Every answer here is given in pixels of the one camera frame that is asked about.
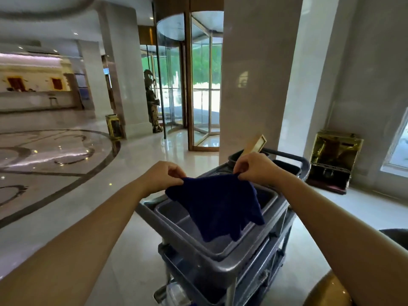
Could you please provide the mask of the glass revolving door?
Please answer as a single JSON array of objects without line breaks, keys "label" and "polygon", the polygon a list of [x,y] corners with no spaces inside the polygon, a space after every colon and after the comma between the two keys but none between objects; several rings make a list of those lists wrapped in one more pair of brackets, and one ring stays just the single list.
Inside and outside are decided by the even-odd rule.
[{"label": "glass revolving door", "polygon": [[164,136],[185,131],[189,151],[219,151],[223,25],[222,10],[178,13],[156,24]]}]

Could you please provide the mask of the gold lobby trash bin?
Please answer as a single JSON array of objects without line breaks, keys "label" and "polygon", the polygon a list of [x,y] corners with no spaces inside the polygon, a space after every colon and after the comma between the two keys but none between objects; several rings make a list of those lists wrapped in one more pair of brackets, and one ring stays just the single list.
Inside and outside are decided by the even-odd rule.
[{"label": "gold lobby trash bin", "polygon": [[109,114],[105,115],[109,137],[111,140],[119,140],[123,139],[124,133],[122,129],[122,125],[120,123],[120,118],[117,114]]}]

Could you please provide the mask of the grey plastic tub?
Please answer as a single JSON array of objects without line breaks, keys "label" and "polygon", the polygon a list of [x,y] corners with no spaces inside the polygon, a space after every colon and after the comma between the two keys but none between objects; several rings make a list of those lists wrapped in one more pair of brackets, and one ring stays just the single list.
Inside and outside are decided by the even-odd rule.
[{"label": "grey plastic tub", "polygon": [[197,225],[191,219],[188,211],[177,201],[166,199],[159,203],[154,213],[169,224],[186,241],[205,256],[215,261],[222,261],[227,257],[257,225],[249,222],[241,231],[238,241],[233,241],[229,235],[216,237],[211,242],[205,242]]}]

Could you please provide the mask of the bronze armoured statue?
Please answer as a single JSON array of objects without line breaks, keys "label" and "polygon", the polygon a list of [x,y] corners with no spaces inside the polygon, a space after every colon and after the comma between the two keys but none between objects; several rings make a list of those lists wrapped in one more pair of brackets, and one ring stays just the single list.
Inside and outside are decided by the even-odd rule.
[{"label": "bronze armoured statue", "polygon": [[147,108],[148,108],[148,115],[149,115],[149,122],[152,125],[153,133],[160,133],[163,132],[163,127],[159,123],[158,119],[158,106],[160,105],[159,99],[156,97],[155,92],[152,89],[152,85],[156,82],[154,79],[151,79],[153,73],[146,69],[144,70],[144,84],[145,84],[145,91],[146,91],[146,101],[147,101]]}]

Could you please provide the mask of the gold shoe polishing machine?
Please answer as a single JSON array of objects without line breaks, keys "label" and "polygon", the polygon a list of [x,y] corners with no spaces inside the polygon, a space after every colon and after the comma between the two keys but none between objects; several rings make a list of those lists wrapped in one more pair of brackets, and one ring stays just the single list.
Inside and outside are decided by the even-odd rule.
[{"label": "gold shoe polishing machine", "polygon": [[355,133],[321,130],[316,134],[306,183],[345,195],[364,140]]}]

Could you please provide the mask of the reception counter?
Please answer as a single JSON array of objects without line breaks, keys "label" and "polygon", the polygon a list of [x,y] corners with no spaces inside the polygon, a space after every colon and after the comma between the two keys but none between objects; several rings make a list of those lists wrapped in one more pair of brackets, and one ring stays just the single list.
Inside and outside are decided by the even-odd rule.
[{"label": "reception counter", "polygon": [[0,92],[0,113],[53,110],[49,108],[48,93],[55,93],[57,95],[61,105],[59,109],[82,109],[79,96],[75,95],[72,91],[8,91]]}]

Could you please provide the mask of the dark blue cleaning cloth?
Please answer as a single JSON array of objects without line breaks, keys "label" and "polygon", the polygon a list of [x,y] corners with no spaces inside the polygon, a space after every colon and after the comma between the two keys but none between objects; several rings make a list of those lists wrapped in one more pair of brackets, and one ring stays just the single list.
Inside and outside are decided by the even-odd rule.
[{"label": "dark blue cleaning cloth", "polygon": [[221,236],[236,242],[249,223],[265,224],[255,187],[237,174],[182,180],[182,185],[167,188],[165,194],[188,211],[204,242]]}]

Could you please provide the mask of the person's left forearm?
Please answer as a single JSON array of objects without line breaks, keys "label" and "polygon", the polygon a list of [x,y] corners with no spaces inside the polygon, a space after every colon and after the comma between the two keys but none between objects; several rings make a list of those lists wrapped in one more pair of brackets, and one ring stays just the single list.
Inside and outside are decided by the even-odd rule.
[{"label": "person's left forearm", "polygon": [[84,306],[143,189],[124,186],[0,280],[0,306]]}]

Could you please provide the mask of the wooden handled tool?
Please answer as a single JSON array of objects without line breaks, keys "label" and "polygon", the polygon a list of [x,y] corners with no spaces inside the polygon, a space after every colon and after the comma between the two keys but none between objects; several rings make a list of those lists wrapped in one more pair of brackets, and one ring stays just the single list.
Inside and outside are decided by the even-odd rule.
[{"label": "wooden handled tool", "polygon": [[252,152],[259,153],[266,144],[266,142],[267,140],[265,139],[264,135],[257,134],[246,144],[245,148],[242,151],[241,156],[250,154]]}]

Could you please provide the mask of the grey plastic service cart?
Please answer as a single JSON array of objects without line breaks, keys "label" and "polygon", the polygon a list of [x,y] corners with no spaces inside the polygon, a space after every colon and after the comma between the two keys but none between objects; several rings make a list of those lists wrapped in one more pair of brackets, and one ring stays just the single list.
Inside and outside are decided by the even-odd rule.
[{"label": "grey plastic service cart", "polygon": [[139,203],[136,213],[162,237],[166,283],[153,295],[158,304],[175,305],[180,294],[191,306],[260,305],[283,265],[296,214],[272,187],[255,188],[265,224],[249,223],[236,242],[204,242],[188,211],[166,195]]}]

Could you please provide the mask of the person's left hand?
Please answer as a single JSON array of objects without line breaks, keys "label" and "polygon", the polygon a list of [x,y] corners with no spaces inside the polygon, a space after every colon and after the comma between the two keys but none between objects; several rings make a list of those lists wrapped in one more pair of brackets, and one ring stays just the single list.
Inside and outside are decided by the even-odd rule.
[{"label": "person's left hand", "polygon": [[177,164],[158,161],[137,179],[141,198],[166,190],[169,186],[169,173],[186,174]]}]

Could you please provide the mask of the gold round object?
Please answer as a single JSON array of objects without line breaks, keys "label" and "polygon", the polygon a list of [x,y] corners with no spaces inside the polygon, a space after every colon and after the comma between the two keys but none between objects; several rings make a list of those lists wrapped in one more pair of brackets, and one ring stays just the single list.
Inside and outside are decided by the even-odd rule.
[{"label": "gold round object", "polygon": [[313,287],[303,306],[354,306],[354,304],[350,294],[330,270]]}]

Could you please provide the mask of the person's right forearm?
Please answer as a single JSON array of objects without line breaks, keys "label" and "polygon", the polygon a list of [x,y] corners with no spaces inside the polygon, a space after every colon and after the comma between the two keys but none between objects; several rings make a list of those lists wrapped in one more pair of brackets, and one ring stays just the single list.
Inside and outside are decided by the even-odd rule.
[{"label": "person's right forearm", "polygon": [[288,200],[357,306],[408,306],[408,250],[287,172]]}]

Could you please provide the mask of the person's right hand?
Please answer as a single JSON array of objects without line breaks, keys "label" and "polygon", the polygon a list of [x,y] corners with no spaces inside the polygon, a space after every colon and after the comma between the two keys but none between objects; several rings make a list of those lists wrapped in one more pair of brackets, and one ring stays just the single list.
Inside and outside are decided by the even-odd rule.
[{"label": "person's right hand", "polygon": [[288,172],[278,167],[266,155],[255,152],[241,156],[233,168],[233,174],[239,175],[245,171],[255,172],[253,183],[277,188],[290,177]]}]

